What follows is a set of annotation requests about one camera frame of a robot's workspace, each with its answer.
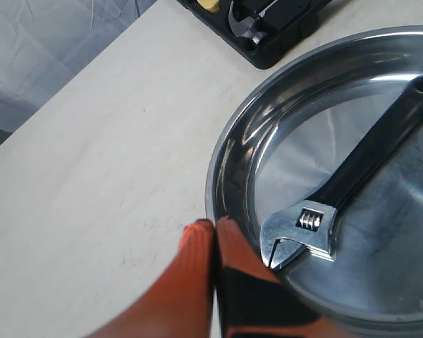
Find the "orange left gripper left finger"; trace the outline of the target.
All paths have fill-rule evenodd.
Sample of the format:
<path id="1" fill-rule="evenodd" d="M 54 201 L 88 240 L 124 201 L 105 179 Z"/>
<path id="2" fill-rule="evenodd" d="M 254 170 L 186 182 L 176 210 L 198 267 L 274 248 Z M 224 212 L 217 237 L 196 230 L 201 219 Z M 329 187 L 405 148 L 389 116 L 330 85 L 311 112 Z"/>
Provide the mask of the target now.
<path id="1" fill-rule="evenodd" d="M 215 230 L 211 221 L 186 226 L 178 251 L 152 286 L 90 337 L 208 337 L 213 307 Z"/>

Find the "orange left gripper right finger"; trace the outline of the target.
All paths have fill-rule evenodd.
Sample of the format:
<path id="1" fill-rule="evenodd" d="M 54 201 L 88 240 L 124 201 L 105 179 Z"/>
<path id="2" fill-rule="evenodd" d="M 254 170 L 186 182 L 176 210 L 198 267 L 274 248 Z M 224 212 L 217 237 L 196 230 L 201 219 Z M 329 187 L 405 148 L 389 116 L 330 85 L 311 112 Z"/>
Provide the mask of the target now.
<path id="1" fill-rule="evenodd" d="M 348 337 L 282 287 L 226 216 L 216 223 L 216 290 L 222 337 Z"/>

